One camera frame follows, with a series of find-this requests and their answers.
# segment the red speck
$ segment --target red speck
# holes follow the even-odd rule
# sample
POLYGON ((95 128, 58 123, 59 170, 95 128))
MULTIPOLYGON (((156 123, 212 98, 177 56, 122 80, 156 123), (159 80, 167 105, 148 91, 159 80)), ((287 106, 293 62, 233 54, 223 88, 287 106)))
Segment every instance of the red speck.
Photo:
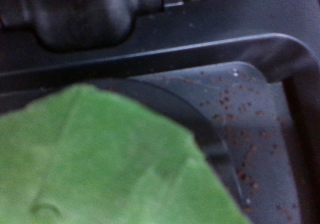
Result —
POLYGON ((232 127, 231 126, 226 126, 226 130, 227 131, 232 131, 232 127))
POLYGON ((242 109, 243 109, 244 111, 247 111, 247 106, 246 106, 246 104, 242 104, 242 109))
POLYGON ((252 183, 252 188, 253 189, 258 189, 259 188, 259 184, 256 183, 256 182, 252 183))
POLYGON ((217 119, 221 119, 221 116, 219 114, 216 114, 213 116, 213 118, 217 120, 217 119))
POLYGON ((237 171, 237 175, 242 181, 250 182, 250 177, 245 171, 237 171))
POLYGON ((227 118, 228 118, 229 120, 231 120, 231 121, 234 121, 234 120, 235 120, 234 115, 232 115, 232 114, 227 114, 227 118))
POLYGON ((249 214, 249 213, 253 212, 253 209, 252 209, 252 207, 245 207, 243 209, 243 212, 246 213, 246 214, 249 214))
POLYGON ((192 83, 192 80, 191 80, 190 78, 186 78, 186 79, 185 79, 185 82, 186 82, 186 83, 192 83))
POLYGON ((264 137, 270 137, 269 134, 265 131, 260 132, 260 135, 264 137))
POLYGON ((251 139, 252 139, 252 135, 249 134, 249 133, 246 133, 245 138, 246 138, 247 140, 251 140, 251 139))
POLYGON ((283 120, 280 117, 277 118, 277 121, 281 124, 283 123, 283 120))
POLYGON ((249 167, 249 164, 247 162, 242 162, 241 166, 244 168, 247 168, 247 167, 249 167))
POLYGON ((257 111, 256 114, 257 114, 258 116, 264 116, 264 115, 265 115, 265 113, 264 113, 263 111, 257 111))
POLYGON ((247 161, 249 161, 249 160, 251 159, 251 156, 252 156, 252 153, 251 153, 251 152, 248 152, 248 153, 246 154, 245 159, 246 159, 247 161))
POLYGON ((251 146, 252 151, 258 151, 258 147, 256 145, 251 146))

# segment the green leaf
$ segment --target green leaf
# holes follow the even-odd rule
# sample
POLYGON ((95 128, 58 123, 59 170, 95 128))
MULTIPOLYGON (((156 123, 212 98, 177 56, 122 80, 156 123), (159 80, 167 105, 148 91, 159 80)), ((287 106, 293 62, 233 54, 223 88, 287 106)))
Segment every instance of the green leaf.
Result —
POLYGON ((185 128, 77 85, 0 118, 0 223, 248 223, 185 128))

